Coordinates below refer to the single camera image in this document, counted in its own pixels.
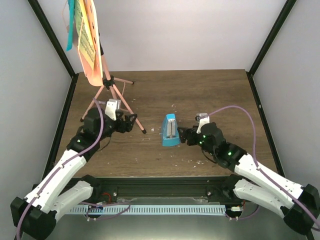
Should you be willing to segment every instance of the tripod leg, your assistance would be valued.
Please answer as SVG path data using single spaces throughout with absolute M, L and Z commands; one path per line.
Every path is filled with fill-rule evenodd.
M 121 101 L 123 102 L 123 104 L 125 105 L 126 109 L 128 109 L 129 113 L 134 114 L 134 112 L 131 110 L 129 104 L 126 102 L 125 98 L 121 95 L 120 91 L 118 90 L 116 85 L 113 85 L 110 88 L 114 88 L 116 94 L 118 94 L 119 98 L 121 99 Z M 142 126 L 142 124 L 140 123 L 140 121 L 138 120 L 138 118 L 135 120 L 136 124 L 138 124 L 139 128 L 141 129 L 141 131 L 146 134 L 147 131 L 145 130 L 145 128 Z
M 105 73 L 105 77 L 107 80 L 111 79 L 110 76 L 110 72 L 108 69 L 108 65 L 107 65 L 107 61 L 104 55 L 101 55 L 101 63 L 102 63 L 102 67 Z M 121 92 L 119 91 L 119 89 L 117 88 L 117 86 L 114 84 L 112 86 L 110 86 L 111 92 L 112 89 L 114 89 L 115 93 L 119 96 L 119 98 L 121 99 L 121 101 L 123 102 L 123 104 L 125 105 L 126 109 L 128 109 L 129 113 L 134 114 L 134 112 L 131 110 L 129 104 L 126 102 L 125 98 L 121 95 Z M 138 119 L 135 120 L 136 124 L 138 124 L 139 128 L 141 129 L 141 131 L 146 134 L 147 131 L 145 130 L 145 128 L 142 126 L 142 124 L 140 123 L 140 121 Z
M 114 80 L 115 80 L 115 81 L 118 81 L 118 82 L 127 83 L 127 84 L 135 84 L 134 81 L 124 80 L 124 79 L 117 78 L 117 77 L 115 77 Z
M 95 99 L 98 99 L 99 95 L 101 94 L 101 92 L 102 92 L 102 90 L 103 90 L 104 88 L 105 88 L 105 86 L 103 86 L 103 85 L 99 88 L 99 90 L 96 92 L 96 94 L 95 94 L 95 96 L 94 96 Z M 92 106 L 93 106 L 94 104 L 95 104 L 95 102 L 92 100 L 91 103 L 90 103 L 90 105 L 88 106 L 88 108 L 85 110 L 83 116 L 81 117 L 80 122 L 83 122 L 83 121 L 84 121 L 85 116 L 87 115 L 88 111 L 92 108 Z

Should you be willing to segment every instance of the tripod stand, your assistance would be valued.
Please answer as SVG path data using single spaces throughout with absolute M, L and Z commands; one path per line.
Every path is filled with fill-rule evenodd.
M 107 61 L 104 56 L 104 51 L 103 51 L 103 49 L 101 47 L 101 43 L 99 41 L 100 33 L 98 30 L 97 13 L 96 13 L 96 8 L 95 8 L 95 4 L 94 4 L 93 0 L 86 0 L 86 1 L 76 0 L 76 1 L 77 1 L 76 5 L 77 4 L 78 5 L 77 5 L 77 8 L 75 8 L 75 9 L 77 9 L 76 13 L 78 13 L 78 22 L 77 22 L 77 17 L 75 17 L 74 18 L 75 24 L 67 26 L 67 24 L 63 18 L 63 12 L 64 12 L 64 9 L 67 5 L 67 2 L 65 3 L 64 8 L 62 10 L 62 18 L 63 18 L 63 21 L 64 21 L 65 26 L 67 28 L 67 32 L 69 32 L 69 28 L 75 28 L 75 30 L 73 31 L 74 32 L 73 44 L 77 48 L 77 53 L 78 53 L 79 59 L 81 61 L 82 68 L 84 70 L 84 74 L 86 75 L 88 81 L 93 86 L 101 86 L 99 88 L 99 90 L 97 91 L 97 93 L 95 94 L 94 98 L 97 99 L 99 97 L 99 95 L 101 94 L 102 90 L 104 89 L 104 87 L 106 87 L 108 90 L 110 90 L 113 99 L 118 99 L 117 96 L 119 96 L 119 98 L 121 99 L 121 102 L 123 102 L 124 106 L 126 107 L 126 110 L 128 112 L 130 112 L 130 114 L 134 114 L 134 112 L 132 111 L 132 109 L 128 105 L 127 101 L 123 97 L 123 91 L 121 94 L 115 84 L 115 81 L 123 82 L 124 84 L 128 83 L 128 84 L 132 84 L 132 85 L 134 84 L 134 82 L 120 79 L 120 78 L 115 78 L 110 75 Z M 87 26 L 89 26 L 91 34 L 87 35 L 87 33 L 85 32 L 84 38 L 81 38 L 82 32 L 83 32 L 83 26 L 84 26 L 84 16 L 87 16 L 86 22 L 88 22 Z M 77 36 L 77 34 L 76 34 L 77 33 L 77 26 L 78 26 L 78 28 L 80 26 L 79 36 Z M 86 44 L 86 43 L 81 42 L 80 40 L 81 39 L 82 40 L 83 39 L 89 40 L 90 38 L 93 39 L 92 43 L 94 45 L 94 50 L 95 50 L 95 53 L 93 53 L 94 60 L 91 62 L 93 64 L 93 68 L 87 62 L 87 59 L 83 56 L 83 54 L 80 52 L 80 49 L 79 49 L 79 46 L 83 47 L 83 45 Z M 106 79 L 104 79 L 104 80 L 102 79 L 102 76 L 103 76 L 102 70 L 104 71 L 105 76 L 106 76 Z M 86 109 L 86 111 L 84 112 L 83 116 L 80 119 L 81 122 L 83 122 L 85 116 L 87 115 L 88 111 L 92 108 L 93 105 L 94 105 L 94 101 L 91 101 L 91 103 L 89 104 L 89 107 Z M 135 122 L 139 126 L 141 131 L 144 134 L 146 134 L 147 131 L 144 129 L 144 127 L 142 126 L 140 121 L 138 119 L 136 119 Z
M 103 48 L 101 46 L 101 43 L 100 43 L 100 52 L 101 52 L 102 68 L 103 68 L 103 71 L 105 73 L 106 79 L 103 80 L 103 85 L 99 88 L 99 90 L 95 94 L 94 98 L 97 99 L 99 97 L 99 95 L 101 94 L 102 90 L 104 89 L 104 87 L 106 87 L 108 90 L 110 89 L 110 92 L 111 92 L 111 95 L 112 95 L 113 99 L 118 99 L 117 98 L 117 95 L 118 95 L 119 98 L 121 99 L 121 102 L 123 102 L 124 106 L 129 111 L 129 113 L 130 114 L 134 114 L 134 112 L 130 108 L 129 104 L 127 103 L 127 101 L 125 100 L 125 98 L 123 97 L 123 95 L 121 94 L 119 89 L 117 88 L 117 86 L 115 84 L 115 81 L 128 83 L 128 84 L 132 84 L 132 85 L 134 84 L 134 82 L 133 81 L 124 80 L 124 79 L 121 79 L 121 78 L 115 78 L 114 76 L 110 75 L 110 72 L 109 72 L 109 69 L 108 69 L 108 65 L 107 65 L 107 61 L 106 61 L 106 58 L 105 58 L 104 51 L 103 51 Z M 86 111 L 83 114 L 82 118 L 80 119 L 81 122 L 84 120 L 85 116 L 87 115 L 88 111 L 92 108 L 93 105 L 94 105 L 94 101 L 91 101 L 90 105 L 88 106 L 88 108 L 86 109 Z M 141 131 L 144 134 L 146 134 L 147 131 L 144 129 L 144 127 L 142 126 L 142 124 L 140 123 L 138 118 L 135 120 L 135 122 L 139 126 Z

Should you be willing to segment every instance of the wooden table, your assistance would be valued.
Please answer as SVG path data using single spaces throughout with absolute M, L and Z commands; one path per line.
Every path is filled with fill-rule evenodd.
M 75 177 L 187 177 L 225 176 L 231 172 L 205 159 L 199 146 L 180 144 L 162 147 L 161 125 L 166 114 L 174 113 L 178 125 L 192 127 L 197 113 L 210 113 L 227 105 L 239 105 L 251 114 L 256 126 L 258 161 L 276 171 L 274 159 L 246 76 L 235 70 L 180 70 L 113 72 L 117 78 L 135 81 L 125 86 L 124 97 L 142 125 L 129 133 L 115 132 L 110 144 L 97 152 Z M 120 91 L 123 84 L 116 83 Z M 81 74 L 75 87 L 60 147 L 59 160 L 70 139 L 81 126 L 80 118 L 96 94 Z M 104 89 L 99 100 L 111 93 Z M 253 129 L 247 115 L 238 109 L 226 109 L 213 115 L 212 122 L 223 131 L 227 141 L 252 153 Z M 109 139 L 101 142 L 103 146 Z

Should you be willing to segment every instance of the blue block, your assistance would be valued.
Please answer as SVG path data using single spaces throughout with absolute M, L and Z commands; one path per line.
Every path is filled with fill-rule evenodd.
M 180 144 L 178 124 L 174 113 L 167 114 L 161 128 L 162 146 L 173 147 Z

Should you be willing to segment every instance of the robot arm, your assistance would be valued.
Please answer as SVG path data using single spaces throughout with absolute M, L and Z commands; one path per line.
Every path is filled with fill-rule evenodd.
M 283 218 L 291 229 L 306 235 L 320 214 L 318 190 L 310 184 L 304 187 L 280 176 L 256 161 L 241 147 L 227 142 L 222 131 L 214 122 L 210 122 L 206 113 L 197 114 L 196 120 L 198 125 L 192 128 L 178 127 L 180 141 L 186 142 L 188 146 L 200 146 L 202 151 L 213 157 L 213 162 L 237 174 L 225 181 L 223 193 L 271 210 Z
M 16 197 L 12 201 L 10 208 L 16 227 L 22 219 L 21 231 L 35 239 L 46 239 L 57 221 L 72 207 L 84 200 L 90 202 L 97 195 L 99 182 L 89 175 L 81 178 L 68 191 L 61 192 L 75 173 L 98 151 L 101 140 L 111 137 L 114 132 L 125 133 L 132 130 L 137 115 L 126 115 L 123 119 L 123 112 L 119 108 L 120 101 L 110 99 L 104 113 L 99 112 L 96 107 L 88 111 L 83 126 L 71 139 L 49 174 L 24 199 Z

